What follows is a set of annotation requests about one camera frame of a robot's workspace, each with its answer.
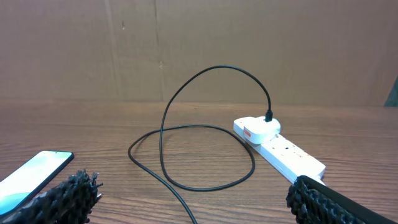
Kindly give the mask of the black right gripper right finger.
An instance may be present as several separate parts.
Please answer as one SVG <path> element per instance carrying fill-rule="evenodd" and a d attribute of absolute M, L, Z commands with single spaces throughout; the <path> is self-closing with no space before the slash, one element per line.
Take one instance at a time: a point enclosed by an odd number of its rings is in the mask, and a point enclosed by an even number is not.
<path fill-rule="evenodd" d="M 286 202 L 299 224 L 397 224 L 305 175 L 289 187 Z"/>

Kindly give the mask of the white power strip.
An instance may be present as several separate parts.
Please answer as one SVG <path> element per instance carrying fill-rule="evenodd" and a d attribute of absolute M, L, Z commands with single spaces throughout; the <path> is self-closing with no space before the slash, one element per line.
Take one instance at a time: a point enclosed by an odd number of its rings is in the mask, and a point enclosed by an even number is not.
<path fill-rule="evenodd" d="M 248 118 L 234 120 L 234 132 L 243 138 L 268 163 L 277 169 L 291 183 L 297 177 L 306 175 L 322 183 L 326 165 L 283 137 L 280 133 L 262 144 L 250 143 L 243 134 L 243 121 Z"/>

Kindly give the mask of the Samsung Galaxy smartphone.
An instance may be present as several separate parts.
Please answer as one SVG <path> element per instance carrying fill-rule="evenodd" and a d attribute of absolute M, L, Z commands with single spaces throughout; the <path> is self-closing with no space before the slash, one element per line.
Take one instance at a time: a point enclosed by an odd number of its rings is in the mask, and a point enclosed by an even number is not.
<path fill-rule="evenodd" d="M 11 213 L 40 192 L 74 154 L 67 151 L 41 151 L 1 181 L 1 216 Z"/>

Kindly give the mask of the white charger adapter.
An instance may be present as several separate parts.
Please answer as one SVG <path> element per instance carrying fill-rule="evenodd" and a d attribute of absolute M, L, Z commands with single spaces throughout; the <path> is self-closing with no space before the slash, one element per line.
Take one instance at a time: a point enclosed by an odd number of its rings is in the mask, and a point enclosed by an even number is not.
<path fill-rule="evenodd" d="M 244 137 L 252 144 L 262 144 L 279 134 L 281 125 L 276 119 L 266 121 L 264 116 L 248 117 L 243 121 Z"/>

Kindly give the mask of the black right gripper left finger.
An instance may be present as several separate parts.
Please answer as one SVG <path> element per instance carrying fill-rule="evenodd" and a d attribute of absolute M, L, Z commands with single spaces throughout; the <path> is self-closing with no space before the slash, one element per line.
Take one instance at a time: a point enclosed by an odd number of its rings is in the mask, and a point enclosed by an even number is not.
<path fill-rule="evenodd" d="M 1 224 L 86 224 L 100 199 L 98 173 L 79 170 L 1 219 Z"/>

